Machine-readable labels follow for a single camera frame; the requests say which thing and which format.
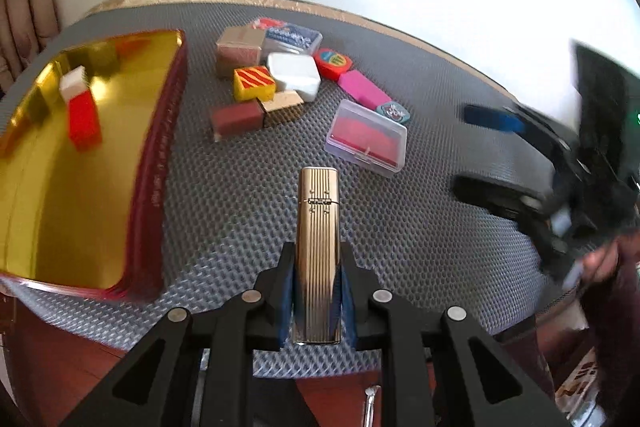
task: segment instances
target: dark red eraser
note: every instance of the dark red eraser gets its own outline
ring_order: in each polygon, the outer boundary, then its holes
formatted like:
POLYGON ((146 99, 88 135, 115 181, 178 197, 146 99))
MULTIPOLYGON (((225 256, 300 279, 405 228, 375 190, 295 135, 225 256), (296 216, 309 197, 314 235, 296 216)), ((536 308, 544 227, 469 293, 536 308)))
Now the dark red eraser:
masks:
POLYGON ((262 129, 263 121, 264 111, 257 100, 225 105, 211 112, 211 124, 216 141, 262 129))
POLYGON ((332 127, 331 138, 388 165, 398 166, 398 142, 363 121, 338 118, 332 127))
POLYGON ((316 51, 314 60, 320 76, 334 82, 337 82, 340 75, 349 71, 353 66, 353 61, 347 55, 342 55, 329 48, 322 48, 316 51))
POLYGON ((102 142, 98 108, 90 90, 69 100, 68 124, 69 138, 79 151, 102 142))

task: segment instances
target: clear plastic box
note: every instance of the clear plastic box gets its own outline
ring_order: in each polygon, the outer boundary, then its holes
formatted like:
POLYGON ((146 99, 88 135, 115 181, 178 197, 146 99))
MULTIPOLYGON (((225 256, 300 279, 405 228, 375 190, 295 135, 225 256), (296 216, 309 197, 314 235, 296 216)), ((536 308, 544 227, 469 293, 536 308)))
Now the clear plastic box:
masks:
POLYGON ((390 178, 404 167, 406 127, 342 100, 326 135, 324 150, 390 178))

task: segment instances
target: silver lighter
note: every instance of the silver lighter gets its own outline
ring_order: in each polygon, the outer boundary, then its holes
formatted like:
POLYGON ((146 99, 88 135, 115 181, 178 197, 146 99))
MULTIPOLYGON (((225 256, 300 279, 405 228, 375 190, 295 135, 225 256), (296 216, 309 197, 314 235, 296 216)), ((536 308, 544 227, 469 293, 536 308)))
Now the silver lighter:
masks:
POLYGON ((293 340, 340 342, 338 171, 305 167, 298 181, 293 340))

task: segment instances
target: beige curtain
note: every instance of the beige curtain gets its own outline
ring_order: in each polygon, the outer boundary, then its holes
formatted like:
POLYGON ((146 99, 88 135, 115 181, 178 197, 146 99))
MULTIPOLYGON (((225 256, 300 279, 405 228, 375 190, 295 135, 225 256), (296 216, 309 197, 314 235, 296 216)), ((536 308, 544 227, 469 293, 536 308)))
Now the beige curtain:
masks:
POLYGON ((3 92, 58 34, 53 0, 0 0, 0 89, 3 92))

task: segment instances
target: gold tray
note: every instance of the gold tray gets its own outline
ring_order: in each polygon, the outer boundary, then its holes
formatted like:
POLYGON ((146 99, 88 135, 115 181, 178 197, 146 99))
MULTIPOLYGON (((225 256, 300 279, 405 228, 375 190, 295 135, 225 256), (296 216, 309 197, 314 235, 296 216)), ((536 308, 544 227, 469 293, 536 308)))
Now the gold tray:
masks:
POLYGON ((185 80, 179 30, 92 42, 47 64, 0 137, 0 270, 45 289, 126 293, 154 255, 161 278, 162 190, 185 80), (86 152, 68 139, 58 91, 81 65, 102 131, 86 152), (140 240, 149 226, 154 252, 140 240))

